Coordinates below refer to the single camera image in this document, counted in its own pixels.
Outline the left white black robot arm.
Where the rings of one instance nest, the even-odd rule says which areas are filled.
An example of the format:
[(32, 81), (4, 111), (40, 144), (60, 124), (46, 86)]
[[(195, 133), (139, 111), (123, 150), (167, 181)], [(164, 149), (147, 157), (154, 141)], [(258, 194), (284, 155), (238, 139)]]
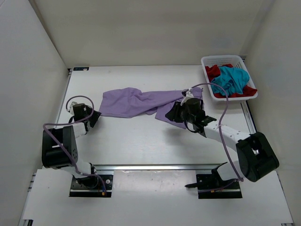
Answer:
[(104, 181), (97, 175), (93, 164), (79, 157), (76, 139), (86, 135), (98, 122), (101, 112), (84, 103), (72, 102), (67, 111), (71, 114), (68, 123), (44, 126), (42, 138), (42, 164), (45, 168), (70, 173), (78, 184), (87, 189), (106, 192)]

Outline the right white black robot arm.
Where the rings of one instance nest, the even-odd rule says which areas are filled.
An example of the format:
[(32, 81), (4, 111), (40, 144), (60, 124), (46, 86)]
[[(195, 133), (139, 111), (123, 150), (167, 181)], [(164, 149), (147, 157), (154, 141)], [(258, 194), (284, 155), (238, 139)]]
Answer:
[(256, 182), (279, 167), (279, 161), (263, 133), (250, 134), (222, 125), (219, 120), (206, 115), (203, 101), (198, 98), (191, 98), (184, 104), (175, 102), (165, 117), (185, 126), (191, 124), (192, 133), (218, 141), (225, 149), (233, 149), (238, 156), (237, 161), (229, 159), (213, 168), (204, 179), (187, 184), (186, 188), (196, 187), (203, 193), (220, 191), (244, 179)]

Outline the purple t-shirt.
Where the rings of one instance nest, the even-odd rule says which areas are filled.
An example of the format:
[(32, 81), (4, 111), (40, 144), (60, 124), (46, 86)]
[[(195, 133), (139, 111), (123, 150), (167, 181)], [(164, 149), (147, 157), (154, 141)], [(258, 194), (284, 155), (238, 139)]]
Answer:
[(176, 101), (183, 100), (180, 90), (142, 92), (136, 88), (106, 91), (99, 108), (101, 116), (133, 118), (155, 114), (155, 119), (185, 129), (184, 123), (170, 121), (165, 117)]

